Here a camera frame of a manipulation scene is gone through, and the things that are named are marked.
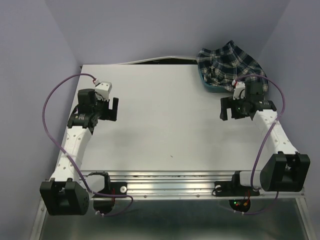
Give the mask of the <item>navy plaid pleated skirt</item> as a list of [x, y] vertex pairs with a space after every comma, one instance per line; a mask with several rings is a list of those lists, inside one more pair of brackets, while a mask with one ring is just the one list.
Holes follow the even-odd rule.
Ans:
[[259, 63], [233, 40], [216, 50], [203, 48], [197, 54], [196, 62], [205, 82], [231, 93], [234, 91], [233, 80], [246, 75], [267, 76]]

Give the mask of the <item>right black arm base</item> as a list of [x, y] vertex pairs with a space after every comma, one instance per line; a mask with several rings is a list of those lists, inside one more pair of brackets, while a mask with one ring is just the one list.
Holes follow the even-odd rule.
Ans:
[[241, 171], [236, 171], [231, 180], [228, 181], [215, 181], [212, 195], [215, 197], [245, 197], [260, 196], [259, 191], [254, 191], [251, 186], [246, 186], [241, 183]]

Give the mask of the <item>aluminium rail frame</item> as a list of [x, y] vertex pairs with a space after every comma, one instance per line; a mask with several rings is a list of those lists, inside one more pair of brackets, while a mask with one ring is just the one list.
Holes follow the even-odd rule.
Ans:
[[315, 240], [303, 192], [261, 192], [246, 215], [213, 195], [231, 171], [114, 171], [134, 203], [118, 216], [50, 216], [40, 203], [33, 240]]

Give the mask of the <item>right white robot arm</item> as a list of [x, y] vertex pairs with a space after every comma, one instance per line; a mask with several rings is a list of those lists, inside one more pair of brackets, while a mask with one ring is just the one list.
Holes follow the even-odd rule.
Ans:
[[228, 119], [227, 110], [235, 120], [249, 117], [263, 136], [261, 155], [267, 149], [270, 158], [262, 170], [237, 171], [230, 182], [231, 192], [242, 195], [252, 188], [266, 192], [300, 192], [310, 167], [310, 158], [292, 145], [281, 123], [280, 115], [271, 100], [263, 96], [259, 82], [233, 81], [231, 97], [220, 100], [220, 119]]

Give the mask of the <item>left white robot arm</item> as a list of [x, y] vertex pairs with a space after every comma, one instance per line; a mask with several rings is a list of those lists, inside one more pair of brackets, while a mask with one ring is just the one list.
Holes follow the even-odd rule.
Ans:
[[98, 121], [117, 120], [118, 98], [109, 108], [111, 84], [81, 89], [67, 121], [66, 139], [57, 167], [40, 185], [40, 195], [51, 216], [84, 215], [93, 194], [79, 174], [86, 147]]

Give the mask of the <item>teal plastic bin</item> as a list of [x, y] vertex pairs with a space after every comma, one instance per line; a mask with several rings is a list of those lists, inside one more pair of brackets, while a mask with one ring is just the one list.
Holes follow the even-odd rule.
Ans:
[[197, 68], [198, 68], [198, 73], [199, 73], [199, 77], [201, 79], [202, 85], [204, 86], [204, 88], [208, 92], [210, 92], [210, 93], [231, 93], [231, 91], [228, 91], [227, 89], [225, 89], [221, 86], [214, 86], [214, 85], [210, 85], [207, 82], [205, 82], [200, 67], [198, 66]]

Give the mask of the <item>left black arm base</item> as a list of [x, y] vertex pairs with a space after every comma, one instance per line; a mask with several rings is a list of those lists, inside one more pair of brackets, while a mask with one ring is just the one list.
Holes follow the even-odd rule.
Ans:
[[94, 192], [87, 191], [90, 198], [104, 198], [104, 195], [117, 195], [123, 198], [127, 195], [127, 182], [111, 181], [105, 171], [91, 172], [84, 176], [87, 185]]

